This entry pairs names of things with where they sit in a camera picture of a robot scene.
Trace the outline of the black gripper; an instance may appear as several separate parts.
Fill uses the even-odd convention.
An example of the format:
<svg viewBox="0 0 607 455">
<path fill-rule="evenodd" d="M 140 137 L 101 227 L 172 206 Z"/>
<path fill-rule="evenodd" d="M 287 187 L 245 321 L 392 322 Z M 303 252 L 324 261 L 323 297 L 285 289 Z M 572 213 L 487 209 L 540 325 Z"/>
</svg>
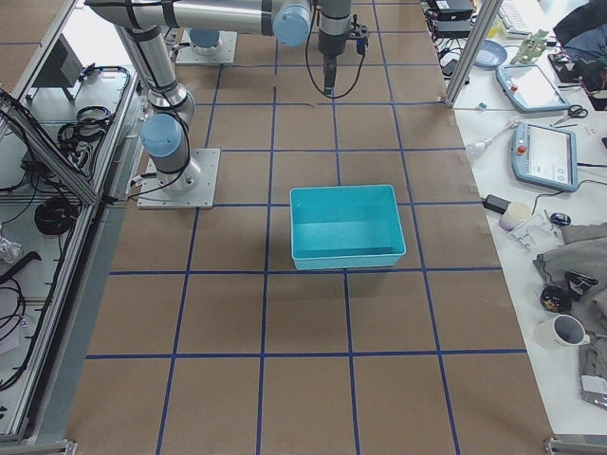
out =
<svg viewBox="0 0 607 455">
<path fill-rule="evenodd" d="M 333 94 L 337 76 L 337 57 L 344 52 L 350 28 L 340 32 L 319 29 L 318 50 L 323 55 L 323 90 L 324 94 Z"/>
</svg>

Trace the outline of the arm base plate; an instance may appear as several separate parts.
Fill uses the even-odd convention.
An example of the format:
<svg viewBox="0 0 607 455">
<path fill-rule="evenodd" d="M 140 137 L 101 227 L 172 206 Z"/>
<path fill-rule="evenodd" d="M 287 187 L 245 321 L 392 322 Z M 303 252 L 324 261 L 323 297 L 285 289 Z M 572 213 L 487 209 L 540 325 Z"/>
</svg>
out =
<svg viewBox="0 0 607 455">
<path fill-rule="evenodd" d="M 137 206 L 142 209 L 211 209 L 213 207 L 221 151 L 218 148 L 192 149 L 191 162 L 175 177 L 161 173 L 145 179 Z"/>
<path fill-rule="evenodd" d="M 231 65 L 234 62 L 237 33 L 233 31 L 220 31 L 220 44 L 218 47 L 201 51 L 191 47 L 189 28 L 182 35 L 180 44 L 175 49 L 175 63 L 177 65 Z"/>
</svg>

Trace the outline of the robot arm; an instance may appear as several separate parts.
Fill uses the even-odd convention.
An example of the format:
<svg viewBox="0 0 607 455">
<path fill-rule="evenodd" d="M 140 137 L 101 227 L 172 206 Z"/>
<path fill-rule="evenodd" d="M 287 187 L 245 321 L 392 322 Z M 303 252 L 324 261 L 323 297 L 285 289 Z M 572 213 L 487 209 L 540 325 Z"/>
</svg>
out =
<svg viewBox="0 0 607 455">
<path fill-rule="evenodd" d="M 322 94 L 332 96 L 338 57 L 359 25 L 349 1 L 90 1 L 94 12 L 113 24 L 143 79 L 153 114 L 144 121 L 140 141 L 156 167 L 152 195 L 170 206 L 199 190 L 202 169 L 190 145 L 194 108 L 192 92 L 176 73 L 161 36 L 163 27 L 202 30 L 206 48 L 225 32 L 273 36 L 284 46 L 305 43 L 319 28 L 323 56 Z"/>
<path fill-rule="evenodd" d="M 207 51 L 220 44 L 220 31 L 217 29 L 190 28 L 188 31 L 191 47 Z"/>
</svg>

